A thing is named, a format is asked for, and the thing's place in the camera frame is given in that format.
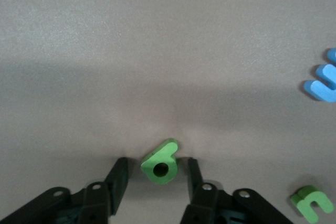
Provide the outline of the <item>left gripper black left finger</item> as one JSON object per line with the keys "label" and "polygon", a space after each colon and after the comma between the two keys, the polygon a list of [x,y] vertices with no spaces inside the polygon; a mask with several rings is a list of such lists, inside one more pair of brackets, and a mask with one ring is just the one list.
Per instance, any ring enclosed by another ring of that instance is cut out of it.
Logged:
{"label": "left gripper black left finger", "polygon": [[128,159],[118,158],[104,181],[71,193],[54,187],[29,201],[1,223],[108,223],[128,185]]}

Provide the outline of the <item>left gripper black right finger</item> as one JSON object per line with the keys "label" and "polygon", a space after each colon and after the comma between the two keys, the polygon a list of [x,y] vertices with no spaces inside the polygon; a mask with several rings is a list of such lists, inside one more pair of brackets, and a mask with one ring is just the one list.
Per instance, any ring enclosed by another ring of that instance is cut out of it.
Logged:
{"label": "left gripper black right finger", "polygon": [[237,189],[229,195],[214,184],[205,182],[196,159],[187,160],[187,171],[190,203],[185,208],[181,223],[292,224],[252,189]]}

